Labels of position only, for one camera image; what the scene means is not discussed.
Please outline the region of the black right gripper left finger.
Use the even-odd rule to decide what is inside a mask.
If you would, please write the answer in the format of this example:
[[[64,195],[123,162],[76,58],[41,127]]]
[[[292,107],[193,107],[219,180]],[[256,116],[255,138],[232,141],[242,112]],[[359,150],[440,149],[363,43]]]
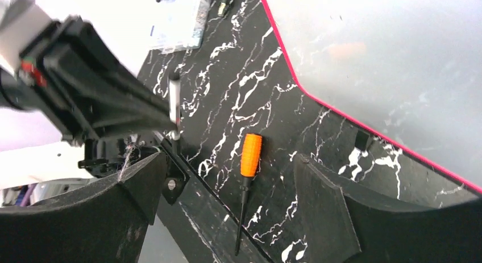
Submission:
[[[137,262],[167,166],[155,153],[32,206],[2,208],[1,261]]]

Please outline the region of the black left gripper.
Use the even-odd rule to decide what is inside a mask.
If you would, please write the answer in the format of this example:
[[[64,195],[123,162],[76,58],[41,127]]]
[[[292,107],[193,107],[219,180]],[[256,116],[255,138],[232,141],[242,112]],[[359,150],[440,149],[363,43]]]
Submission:
[[[21,51],[31,101],[71,144],[177,127],[169,104],[139,82],[79,16],[52,21]]]

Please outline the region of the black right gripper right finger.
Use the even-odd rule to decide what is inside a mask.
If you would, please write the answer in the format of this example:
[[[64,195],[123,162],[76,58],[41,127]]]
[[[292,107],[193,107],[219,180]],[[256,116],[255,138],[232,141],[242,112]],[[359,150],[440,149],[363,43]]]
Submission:
[[[310,262],[480,262],[481,200],[444,208],[388,197],[294,157]]]

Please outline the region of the white black whiteboard marker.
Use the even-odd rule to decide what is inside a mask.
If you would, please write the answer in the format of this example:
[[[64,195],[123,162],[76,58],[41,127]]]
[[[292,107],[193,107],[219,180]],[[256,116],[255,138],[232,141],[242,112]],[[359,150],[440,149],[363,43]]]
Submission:
[[[180,74],[177,70],[171,72],[168,76],[169,83],[169,117],[171,122],[176,125],[176,128],[171,131],[171,138],[175,141],[180,139]]]

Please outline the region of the pink framed whiteboard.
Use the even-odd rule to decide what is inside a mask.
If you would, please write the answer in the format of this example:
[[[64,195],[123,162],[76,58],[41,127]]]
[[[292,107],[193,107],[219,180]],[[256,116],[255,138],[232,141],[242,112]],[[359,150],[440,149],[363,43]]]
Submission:
[[[317,102],[481,190],[481,0],[261,0]]]

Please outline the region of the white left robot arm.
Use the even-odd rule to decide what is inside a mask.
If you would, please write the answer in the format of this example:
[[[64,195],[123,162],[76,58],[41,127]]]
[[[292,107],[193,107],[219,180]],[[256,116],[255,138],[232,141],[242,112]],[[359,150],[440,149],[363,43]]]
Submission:
[[[119,19],[114,0],[1,0],[1,107],[41,112],[61,141],[82,146],[78,168],[102,178],[126,154],[107,157],[105,140],[144,131],[171,131],[169,103],[124,66],[81,17],[98,7]]]

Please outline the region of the clear plastic screw box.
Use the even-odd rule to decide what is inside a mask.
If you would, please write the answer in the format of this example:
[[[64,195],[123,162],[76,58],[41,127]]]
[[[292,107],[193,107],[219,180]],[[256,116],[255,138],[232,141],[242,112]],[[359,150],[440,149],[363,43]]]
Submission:
[[[202,45],[211,0],[156,0],[151,50],[170,54]]]

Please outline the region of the orange handled screwdriver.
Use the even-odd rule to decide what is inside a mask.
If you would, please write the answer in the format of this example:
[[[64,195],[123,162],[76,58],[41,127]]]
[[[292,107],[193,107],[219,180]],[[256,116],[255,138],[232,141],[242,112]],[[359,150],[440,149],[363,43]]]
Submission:
[[[256,175],[259,166],[263,137],[256,133],[248,133],[244,138],[242,156],[240,160],[240,175],[243,177],[241,186],[241,211],[236,233],[235,251],[237,256],[240,250],[241,232],[246,216],[247,202],[251,189],[251,182]]]

